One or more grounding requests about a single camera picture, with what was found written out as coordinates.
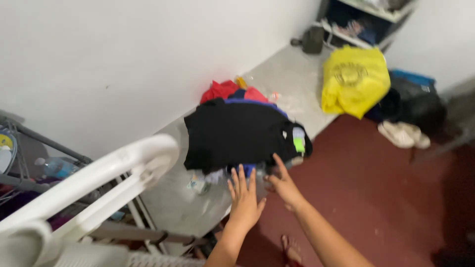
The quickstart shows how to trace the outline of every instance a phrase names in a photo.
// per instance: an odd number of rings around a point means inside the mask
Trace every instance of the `plastic bottle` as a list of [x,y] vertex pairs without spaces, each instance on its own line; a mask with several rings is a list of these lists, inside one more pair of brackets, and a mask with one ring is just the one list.
[[35,160],[35,165],[43,165],[43,172],[46,176],[56,177],[59,179],[65,179],[79,170],[79,167],[75,166],[74,164],[55,157],[48,159],[37,158]]

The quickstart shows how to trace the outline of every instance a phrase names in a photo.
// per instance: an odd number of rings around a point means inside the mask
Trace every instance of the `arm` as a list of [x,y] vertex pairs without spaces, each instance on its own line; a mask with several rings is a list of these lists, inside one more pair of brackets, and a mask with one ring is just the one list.
[[257,203],[255,169],[252,170],[249,177],[249,188],[246,185],[242,165],[239,166],[239,177],[235,169],[232,169],[232,176],[235,186],[228,181],[232,199],[229,221],[204,267],[233,267],[238,259],[244,237],[257,223],[266,205],[265,198],[259,204]]
[[282,160],[274,154],[277,176],[267,177],[273,190],[292,211],[323,265],[326,267],[373,267],[363,255],[349,244],[323,216],[303,197],[295,186]]

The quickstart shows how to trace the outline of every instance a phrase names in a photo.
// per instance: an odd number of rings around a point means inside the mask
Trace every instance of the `bare foot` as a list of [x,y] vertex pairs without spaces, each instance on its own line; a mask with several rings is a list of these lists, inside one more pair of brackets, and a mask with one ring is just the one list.
[[282,250],[287,255],[287,258],[302,265],[302,256],[300,255],[300,246],[298,243],[292,238],[289,240],[289,237],[286,235],[282,236],[281,241]]

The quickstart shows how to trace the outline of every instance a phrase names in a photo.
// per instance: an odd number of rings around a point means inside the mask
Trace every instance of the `pile of clothes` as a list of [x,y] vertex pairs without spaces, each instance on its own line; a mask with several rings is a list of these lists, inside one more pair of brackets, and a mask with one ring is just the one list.
[[213,82],[185,124],[190,143],[184,165],[213,184],[226,185],[239,164],[246,177],[253,168],[257,176],[271,174],[274,153],[288,168],[312,153],[304,127],[243,80]]

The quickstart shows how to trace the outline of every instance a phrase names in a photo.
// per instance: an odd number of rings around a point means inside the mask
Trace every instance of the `red cloth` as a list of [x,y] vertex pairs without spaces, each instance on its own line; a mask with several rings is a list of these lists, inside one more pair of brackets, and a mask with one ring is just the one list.
[[218,97],[227,99],[229,95],[233,94],[238,89],[239,86],[231,80],[227,80],[221,84],[213,81],[213,84],[208,89],[208,91],[203,94],[199,103],[203,104],[208,100],[215,99]]
[[249,99],[249,100],[257,100],[260,102],[269,102],[269,100],[259,92],[259,90],[255,89],[252,86],[249,86],[246,90],[246,93],[244,94],[244,99]]

